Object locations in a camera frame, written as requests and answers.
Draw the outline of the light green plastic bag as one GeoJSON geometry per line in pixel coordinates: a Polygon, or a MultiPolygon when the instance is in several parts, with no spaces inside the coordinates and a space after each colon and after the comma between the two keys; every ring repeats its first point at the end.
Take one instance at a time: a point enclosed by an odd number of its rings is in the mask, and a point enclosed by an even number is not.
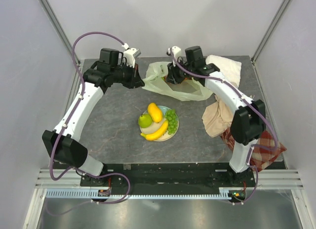
{"type": "Polygon", "coordinates": [[[202,86],[199,82],[187,79],[181,84],[167,83],[164,78],[168,74],[168,62],[150,63],[143,79],[142,88],[161,95],[169,96],[180,101],[204,101],[213,92],[202,86]]]}

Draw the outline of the yellow fake mango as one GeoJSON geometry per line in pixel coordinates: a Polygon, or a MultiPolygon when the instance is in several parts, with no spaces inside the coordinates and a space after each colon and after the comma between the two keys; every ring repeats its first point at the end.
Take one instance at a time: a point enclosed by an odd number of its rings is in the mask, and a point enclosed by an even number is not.
{"type": "Polygon", "coordinates": [[[153,122],[159,123],[163,119],[163,113],[161,109],[155,104],[150,103],[147,107],[148,114],[151,116],[153,122]]]}

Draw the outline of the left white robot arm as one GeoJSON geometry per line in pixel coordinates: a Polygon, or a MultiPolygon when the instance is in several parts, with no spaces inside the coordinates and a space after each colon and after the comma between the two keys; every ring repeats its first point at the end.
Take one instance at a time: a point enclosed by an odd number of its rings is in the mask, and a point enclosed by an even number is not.
{"type": "Polygon", "coordinates": [[[52,131],[46,130],[42,135],[51,165],[58,161],[74,167],[91,175],[92,182],[97,186],[108,182],[105,164],[90,156],[79,140],[88,117],[108,88],[114,83],[128,89],[145,85],[136,64],[140,53],[136,48],[128,48],[124,52],[101,49],[99,60],[83,73],[83,82],[64,117],[52,131]]]}

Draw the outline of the green fake apple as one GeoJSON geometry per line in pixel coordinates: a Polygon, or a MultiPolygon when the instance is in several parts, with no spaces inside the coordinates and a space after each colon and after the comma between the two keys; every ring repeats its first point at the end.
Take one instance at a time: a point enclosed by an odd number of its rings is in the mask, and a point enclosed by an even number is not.
{"type": "Polygon", "coordinates": [[[138,118],[140,128],[148,128],[153,123],[152,117],[149,114],[142,114],[138,118]]]}

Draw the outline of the yellow fake banana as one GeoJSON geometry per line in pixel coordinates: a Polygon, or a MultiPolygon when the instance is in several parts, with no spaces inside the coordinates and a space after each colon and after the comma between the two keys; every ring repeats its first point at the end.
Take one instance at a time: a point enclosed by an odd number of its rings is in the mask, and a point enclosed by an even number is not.
{"type": "Polygon", "coordinates": [[[165,132],[168,129],[168,126],[169,126],[168,120],[165,120],[164,123],[156,132],[151,133],[151,134],[141,133],[140,135],[144,137],[147,141],[155,141],[165,134],[165,132]]]}

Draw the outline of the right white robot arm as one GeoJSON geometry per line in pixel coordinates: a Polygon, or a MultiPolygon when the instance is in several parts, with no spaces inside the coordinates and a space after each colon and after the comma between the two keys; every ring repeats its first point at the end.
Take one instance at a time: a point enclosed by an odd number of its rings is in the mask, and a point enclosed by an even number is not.
{"type": "Polygon", "coordinates": [[[168,48],[173,67],[169,69],[172,83],[180,83],[185,78],[193,78],[217,95],[234,115],[230,133],[235,141],[232,158],[229,162],[232,171],[226,174],[227,183],[238,186],[244,180],[243,172],[250,167],[252,146],[256,144],[266,129],[265,104],[254,101],[237,89],[221,71],[220,61],[210,61],[204,57],[199,46],[185,50],[186,59],[181,60],[181,48],[168,48]]]}

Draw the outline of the green fake grapes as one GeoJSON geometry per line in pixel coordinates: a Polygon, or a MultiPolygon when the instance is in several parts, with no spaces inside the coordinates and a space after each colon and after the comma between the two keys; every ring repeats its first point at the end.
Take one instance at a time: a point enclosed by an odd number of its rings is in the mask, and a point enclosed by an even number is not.
{"type": "Polygon", "coordinates": [[[178,129],[178,117],[175,110],[167,110],[165,113],[165,118],[168,120],[168,135],[173,135],[178,129]]]}

